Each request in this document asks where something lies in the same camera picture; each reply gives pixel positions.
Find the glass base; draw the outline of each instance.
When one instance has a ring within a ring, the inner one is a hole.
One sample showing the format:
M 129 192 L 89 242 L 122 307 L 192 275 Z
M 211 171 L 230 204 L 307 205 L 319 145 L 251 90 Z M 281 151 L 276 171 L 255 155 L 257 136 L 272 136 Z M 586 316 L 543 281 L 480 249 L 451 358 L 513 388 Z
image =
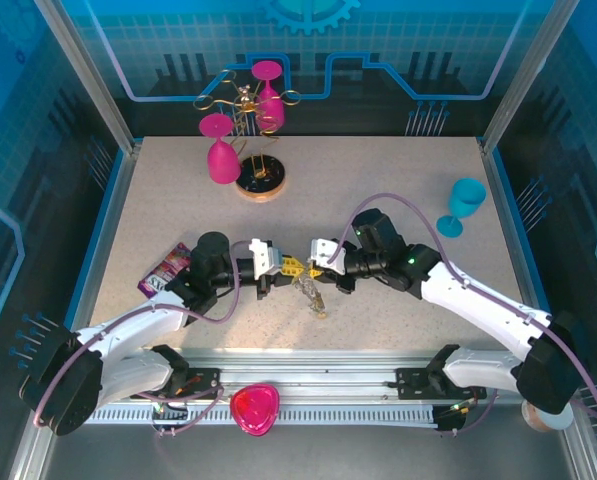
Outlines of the glass base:
M 462 234 L 462 223 L 456 217 L 446 215 L 438 219 L 436 229 L 445 237 L 456 238 Z
M 236 185 L 257 202 L 269 200 L 285 185 L 285 167 L 276 157 L 250 155 L 240 165 L 242 169 Z

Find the purple packet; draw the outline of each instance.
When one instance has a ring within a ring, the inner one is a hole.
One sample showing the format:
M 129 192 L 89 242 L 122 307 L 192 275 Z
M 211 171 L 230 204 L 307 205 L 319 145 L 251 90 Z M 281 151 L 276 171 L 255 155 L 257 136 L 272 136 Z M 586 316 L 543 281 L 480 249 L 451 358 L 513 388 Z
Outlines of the purple packet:
M 151 298 L 165 288 L 180 270 L 189 266 L 191 251 L 179 243 L 156 268 L 138 282 L 138 290 Z

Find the gear logo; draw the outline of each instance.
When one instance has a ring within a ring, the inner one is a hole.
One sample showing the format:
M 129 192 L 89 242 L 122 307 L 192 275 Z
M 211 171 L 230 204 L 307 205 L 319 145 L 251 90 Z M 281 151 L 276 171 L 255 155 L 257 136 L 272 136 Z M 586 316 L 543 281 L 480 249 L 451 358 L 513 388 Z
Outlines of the gear logo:
M 349 20 L 350 10 L 359 6 L 359 0 L 261 0 L 267 20 L 275 21 L 278 28 L 289 27 L 291 33 L 302 31 L 305 35 L 338 27 L 340 20 Z
M 0 30 L 19 50 L 34 37 L 37 15 L 32 0 L 0 0 Z

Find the aluminum frame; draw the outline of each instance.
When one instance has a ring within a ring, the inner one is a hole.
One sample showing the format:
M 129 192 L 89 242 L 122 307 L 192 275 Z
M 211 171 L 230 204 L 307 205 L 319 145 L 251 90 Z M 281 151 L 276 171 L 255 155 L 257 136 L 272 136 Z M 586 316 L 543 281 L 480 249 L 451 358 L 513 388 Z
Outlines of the aluminum frame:
M 505 236 L 507 248 L 510 252 L 511 265 L 516 274 L 520 296 L 524 303 L 538 308 L 540 306 L 538 295 L 536 295 L 536 291 L 533 287 L 531 274 L 529 273 L 529 268 L 527 266 L 527 259 L 525 258 L 525 253 L 520 244 L 518 231 L 514 227 L 511 208 L 505 197 L 502 179 L 500 178 L 496 162 L 493 155 L 490 152 L 487 152 L 482 144 L 480 146 L 480 153 L 485 167 L 485 174 L 487 175 L 487 180 L 489 180 L 491 196 L 494 199 L 498 217 L 500 218 L 502 233 Z
M 569 453 L 572 477 L 597 480 L 597 440 L 589 416 L 574 408 L 574 423 L 562 434 L 563 448 Z
M 114 184 L 111 200 L 100 233 L 100 240 L 94 253 L 91 268 L 85 281 L 83 295 L 78 304 L 74 328 L 85 326 L 93 310 L 96 293 L 100 288 L 104 266 L 113 243 L 120 213 L 131 182 L 136 155 L 124 156 L 123 165 Z M 493 162 L 485 161 L 487 174 L 492 185 L 492 196 L 499 209 L 503 227 L 513 230 L 501 209 L 506 200 L 502 189 L 496 188 L 497 169 Z M 514 265 L 521 265 L 522 250 L 510 247 Z M 530 295 L 530 278 L 520 277 L 518 282 L 525 295 Z M 215 349 L 181 350 L 181 354 L 196 366 L 212 366 L 223 370 L 223 381 L 230 391 L 239 386 L 258 381 L 273 381 L 279 388 L 291 392 L 293 404 L 297 405 L 383 405 L 389 408 L 395 404 L 406 404 L 397 400 L 393 390 L 385 386 L 391 381 L 397 367 L 424 367 L 435 352 L 393 352 L 393 351 L 294 351 L 272 349 Z M 504 392 L 500 404 L 519 404 L 518 395 Z M 577 417 L 576 424 L 563 434 L 563 448 L 571 456 L 573 478 L 597 480 L 590 468 L 597 465 L 594 438 L 578 434 L 584 432 L 584 419 Z M 53 434 L 48 429 L 38 430 L 28 421 L 19 444 L 18 453 L 11 470 L 10 480 L 36 480 L 42 478 L 49 459 Z
M 567 26 L 580 0 L 555 0 L 545 21 L 540 26 L 518 71 L 505 92 L 500 105 L 483 136 L 485 153 L 491 154 L 507 130 L 511 119 L 522 104 L 529 88 L 538 76 L 547 57 Z
M 118 146 L 131 154 L 134 138 L 76 27 L 60 1 L 34 0 Z

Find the black bracket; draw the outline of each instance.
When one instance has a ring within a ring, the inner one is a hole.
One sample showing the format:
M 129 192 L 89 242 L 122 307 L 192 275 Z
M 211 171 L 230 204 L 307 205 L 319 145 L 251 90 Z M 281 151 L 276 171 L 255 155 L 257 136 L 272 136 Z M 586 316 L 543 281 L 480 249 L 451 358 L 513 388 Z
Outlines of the black bracket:
M 180 392 L 177 397 L 186 397 L 187 395 L 194 395 L 196 393 L 204 392 L 212 387 L 220 385 L 220 369 L 219 368 L 195 368 L 189 367 L 187 370 L 187 381 L 180 387 Z M 218 392 L 210 393 L 202 399 L 215 399 Z
M 474 394 L 478 400 L 487 398 L 487 389 L 483 387 L 460 388 L 445 379 L 443 389 L 429 381 L 426 368 L 397 368 L 396 381 L 387 386 L 398 391 L 398 400 L 468 400 Z

